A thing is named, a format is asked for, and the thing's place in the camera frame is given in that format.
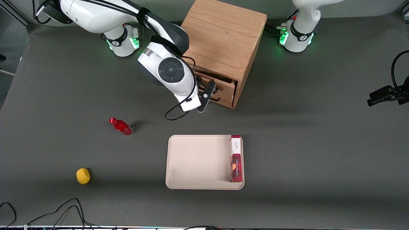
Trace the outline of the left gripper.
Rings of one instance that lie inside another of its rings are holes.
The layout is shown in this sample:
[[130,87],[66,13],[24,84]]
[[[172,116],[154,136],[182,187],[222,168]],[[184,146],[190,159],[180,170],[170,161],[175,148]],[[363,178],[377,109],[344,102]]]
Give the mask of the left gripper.
[[399,105],[403,105],[409,102],[409,76],[406,77],[404,81],[404,92],[405,95],[400,95],[400,93],[392,86],[384,86],[369,94],[369,99],[367,104],[369,107],[377,105],[379,103],[387,101],[398,101]]

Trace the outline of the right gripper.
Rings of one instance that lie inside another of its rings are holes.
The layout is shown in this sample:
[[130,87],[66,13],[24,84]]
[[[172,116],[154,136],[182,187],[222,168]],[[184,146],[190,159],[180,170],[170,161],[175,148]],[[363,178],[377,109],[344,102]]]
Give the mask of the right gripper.
[[195,79],[196,84],[190,86],[174,84],[174,96],[178,100],[176,107],[185,112],[197,109],[199,113],[203,113],[216,89],[216,83],[210,80],[205,84],[200,76],[195,76]]

